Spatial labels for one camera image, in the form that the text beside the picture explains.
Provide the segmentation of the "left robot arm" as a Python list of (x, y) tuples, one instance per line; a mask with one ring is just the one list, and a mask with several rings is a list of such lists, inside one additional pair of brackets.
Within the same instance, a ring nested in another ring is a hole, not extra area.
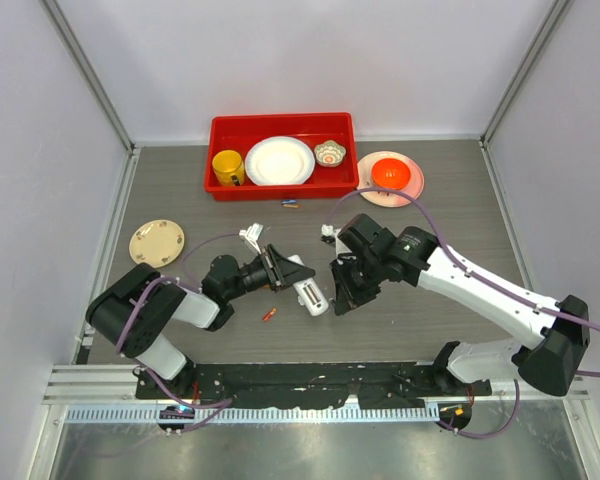
[(246, 264), (231, 255), (216, 257), (199, 291), (140, 263), (89, 305), (86, 321), (119, 355), (145, 369), (142, 381), (180, 399), (192, 390), (196, 367), (163, 334), (170, 321), (215, 332), (233, 316), (234, 300), (264, 287), (286, 290), (314, 276), (314, 269), (283, 256), (271, 244)]

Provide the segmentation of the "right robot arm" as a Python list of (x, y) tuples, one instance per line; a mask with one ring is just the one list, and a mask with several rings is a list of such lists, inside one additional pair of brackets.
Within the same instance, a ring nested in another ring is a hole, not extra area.
[(558, 301), (525, 290), (419, 227), (395, 235), (366, 214), (342, 228), (322, 226), (321, 239), (336, 248), (330, 264), (336, 315), (375, 300), (384, 282), (404, 282), (454, 300), (510, 334), (508, 340), (480, 344), (446, 343), (429, 379), (440, 393), (505, 379), (521, 379), (556, 397), (568, 393), (590, 342), (583, 300), (569, 295)]

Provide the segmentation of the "white remote control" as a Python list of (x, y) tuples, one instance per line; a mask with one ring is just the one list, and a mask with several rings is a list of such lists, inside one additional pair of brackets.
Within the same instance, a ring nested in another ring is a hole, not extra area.
[[(299, 255), (291, 255), (288, 258), (304, 265)], [(301, 306), (304, 306), (311, 316), (316, 317), (322, 315), (328, 310), (329, 302), (318, 287), (314, 277), (294, 284), (293, 288), (298, 295), (298, 303)]]

